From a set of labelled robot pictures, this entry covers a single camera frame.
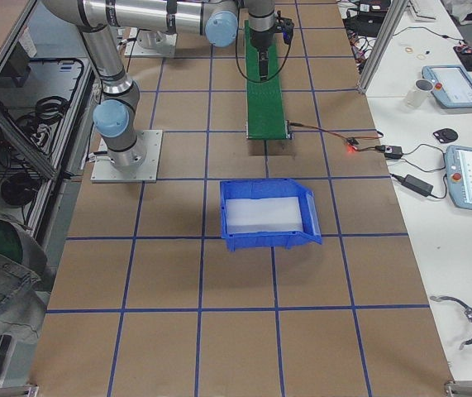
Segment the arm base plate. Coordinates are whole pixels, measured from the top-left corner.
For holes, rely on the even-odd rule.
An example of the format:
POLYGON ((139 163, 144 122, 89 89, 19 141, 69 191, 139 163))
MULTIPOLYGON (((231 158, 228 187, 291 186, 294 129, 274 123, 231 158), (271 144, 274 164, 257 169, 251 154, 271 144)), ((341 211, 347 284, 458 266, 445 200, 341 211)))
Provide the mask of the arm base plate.
POLYGON ((177 37, 160 31, 131 28, 124 55, 136 58, 174 58, 177 37))
POLYGON ((109 151, 101 138, 101 155, 92 155, 94 183, 137 183, 157 180, 162 146, 162 130, 136 131, 136 144, 128 151, 109 151))

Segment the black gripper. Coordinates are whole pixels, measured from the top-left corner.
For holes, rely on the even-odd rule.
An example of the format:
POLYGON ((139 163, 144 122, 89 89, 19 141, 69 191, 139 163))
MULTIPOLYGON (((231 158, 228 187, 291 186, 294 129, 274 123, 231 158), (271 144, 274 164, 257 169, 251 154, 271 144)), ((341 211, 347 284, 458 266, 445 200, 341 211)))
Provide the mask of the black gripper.
POLYGON ((258 51, 258 68, 260 82, 264 82, 269 74, 268 50, 272 46, 275 29, 257 31, 250 29, 250 44, 258 51))

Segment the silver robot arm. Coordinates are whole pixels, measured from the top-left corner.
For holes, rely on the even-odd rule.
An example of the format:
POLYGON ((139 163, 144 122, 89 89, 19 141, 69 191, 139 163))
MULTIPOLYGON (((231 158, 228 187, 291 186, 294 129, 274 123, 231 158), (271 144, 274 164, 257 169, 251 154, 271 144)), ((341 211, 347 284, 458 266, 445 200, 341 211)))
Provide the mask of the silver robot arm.
POLYGON ((44 1, 55 16, 75 25, 102 84, 103 100, 93 122, 118 169, 140 166, 147 148, 133 124, 139 102, 138 84, 126 68, 114 42, 112 27, 135 27, 166 35, 194 33, 214 46, 236 39, 235 1, 44 1))
POLYGON ((250 43, 257 50, 260 81, 269 74, 269 48, 275 33, 273 0, 245 0, 242 7, 249 14, 250 43))

